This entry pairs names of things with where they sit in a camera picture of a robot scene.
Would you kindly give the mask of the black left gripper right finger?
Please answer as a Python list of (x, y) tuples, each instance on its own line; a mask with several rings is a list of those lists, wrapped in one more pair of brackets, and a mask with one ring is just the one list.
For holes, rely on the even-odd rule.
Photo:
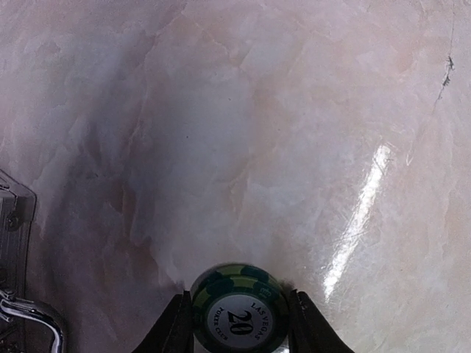
[(288, 297), (288, 347), (293, 353), (353, 353), (304, 291)]

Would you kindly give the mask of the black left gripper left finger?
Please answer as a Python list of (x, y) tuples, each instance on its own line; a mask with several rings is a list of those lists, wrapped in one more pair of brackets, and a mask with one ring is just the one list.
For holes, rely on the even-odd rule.
[(134, 353), (193, 353), (191, 294), (176, 294)]

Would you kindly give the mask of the green chip stack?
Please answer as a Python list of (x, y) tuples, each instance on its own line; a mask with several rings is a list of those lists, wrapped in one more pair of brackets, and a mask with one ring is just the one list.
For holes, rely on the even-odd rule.
[(191, 287), (194, 335), (208, 352), (274, 352), (288, 332), (288, 299), (262, 268), (227, 263)]

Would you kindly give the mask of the aluminium poker case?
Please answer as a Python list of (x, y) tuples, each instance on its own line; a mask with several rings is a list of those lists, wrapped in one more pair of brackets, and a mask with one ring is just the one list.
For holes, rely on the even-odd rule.
[(66, 327), (60, 314), (43, 302), (25, 297), (26, 265), (36, 196), (1, 172), (1, 351), (25, 352), (27, 321), (52, 332), (50, 352), (67, 351)]

